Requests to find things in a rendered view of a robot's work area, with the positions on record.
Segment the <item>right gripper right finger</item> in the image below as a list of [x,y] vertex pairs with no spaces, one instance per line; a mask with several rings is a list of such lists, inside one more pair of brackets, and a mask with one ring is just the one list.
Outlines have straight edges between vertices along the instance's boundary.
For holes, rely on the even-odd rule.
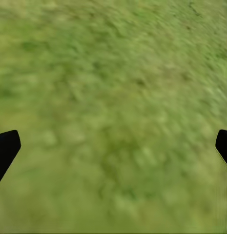
[[216,148],[227,163],[227,131],[220,130],[216,139]]

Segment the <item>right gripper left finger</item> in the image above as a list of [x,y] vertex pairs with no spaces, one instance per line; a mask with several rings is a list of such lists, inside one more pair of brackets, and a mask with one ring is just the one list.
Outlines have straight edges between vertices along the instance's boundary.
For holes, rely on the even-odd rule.
[[0,181],[21,148],[17,130],[0,134]]

